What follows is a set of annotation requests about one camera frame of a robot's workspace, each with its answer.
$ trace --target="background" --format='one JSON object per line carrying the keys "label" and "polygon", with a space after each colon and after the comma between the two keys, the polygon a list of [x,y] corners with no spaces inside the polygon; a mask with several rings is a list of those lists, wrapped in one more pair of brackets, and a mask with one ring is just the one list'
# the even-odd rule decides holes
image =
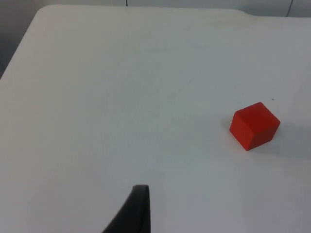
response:
{"label": "background", "polygon": [[311,17],[311,0],[0,0],[0,77],[37,10],[50,4],[231,8],[257,16]]}

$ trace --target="cube face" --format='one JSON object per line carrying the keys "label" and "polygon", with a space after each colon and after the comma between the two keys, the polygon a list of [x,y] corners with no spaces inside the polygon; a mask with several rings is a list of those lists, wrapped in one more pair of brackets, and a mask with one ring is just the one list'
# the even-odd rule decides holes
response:
{"label": "cube face", "polygon": [[279,125],[280,121],[259,102],[235,112],[230,132],[250,150],[271,141]]}

